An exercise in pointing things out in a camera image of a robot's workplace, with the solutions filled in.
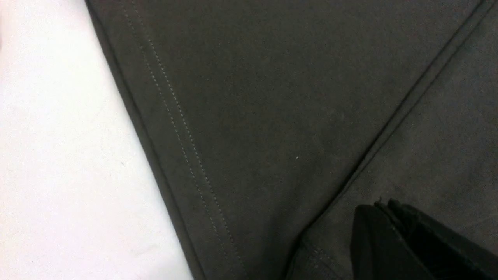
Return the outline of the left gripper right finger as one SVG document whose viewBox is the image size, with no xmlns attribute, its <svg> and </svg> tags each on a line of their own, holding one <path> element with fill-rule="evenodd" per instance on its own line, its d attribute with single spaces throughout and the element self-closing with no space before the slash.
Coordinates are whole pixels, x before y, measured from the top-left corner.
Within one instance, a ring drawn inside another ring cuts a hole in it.
<svg viewBox="0 0 498 280">
<path fill-rule="evenodd" d="M 436 280 L 496 280 L 497 256 L 407 204 L 378 201 L 416 258 Z"/>
</svg>

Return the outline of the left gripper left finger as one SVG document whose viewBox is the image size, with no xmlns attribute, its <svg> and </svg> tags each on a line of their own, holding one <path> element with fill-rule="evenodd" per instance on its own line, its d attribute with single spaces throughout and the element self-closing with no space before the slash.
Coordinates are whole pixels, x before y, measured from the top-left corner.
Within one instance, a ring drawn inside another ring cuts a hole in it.
<svg viewBox="0 0 498 280">
<path fill-rule="evenodd" d="M 372 205 L 354 210 L 350 243 L 354 280 L 433 280 L 384 212 Z"/>
</svg>

